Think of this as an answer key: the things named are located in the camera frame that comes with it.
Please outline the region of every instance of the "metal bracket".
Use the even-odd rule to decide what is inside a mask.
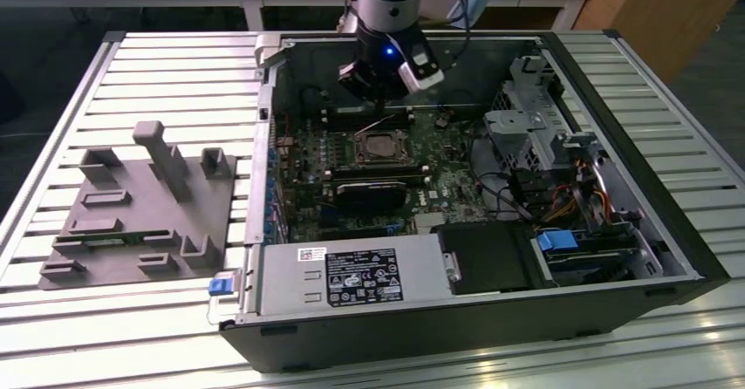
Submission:
[[[256,45],[254,46],[254,57],[256,59],[256,67],[267,68],[282,60],[279,52],[285,49],[282,45],[282,34],[263,33],[256,37]]]

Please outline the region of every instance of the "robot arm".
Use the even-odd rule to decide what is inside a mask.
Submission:
[[[358,98],[379,106],[437,85],[445,79],[443,68],[422,33],[419,16],[465,26],[465,21],[475,21],[486,1],[353,0],[357,55],[354,62],[341,68],[341,84]],[[463,12],[469,4],[475,8]]]

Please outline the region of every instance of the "motherboard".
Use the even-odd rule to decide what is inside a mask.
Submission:
[[[426,234],[487,218],[469,171],[470,120],[409,108],[358,116],[354,125],[341,118],[280,125],[290,242]]]

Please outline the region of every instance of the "table leg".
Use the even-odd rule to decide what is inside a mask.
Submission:
[[[582,5],[585,5],[585,0],[566,0],[564,7],[558,11],[557,19],[554,20],[554,25],[552,30],[554,31],[569,31],[574,27],[574,22],[580,17],[580,11],[582,10]]]
[[[246,24],[250,31],[264,31],[264,20],[260,16],[263,6],[262,0],[243,0],[243,13],[246,14]]]

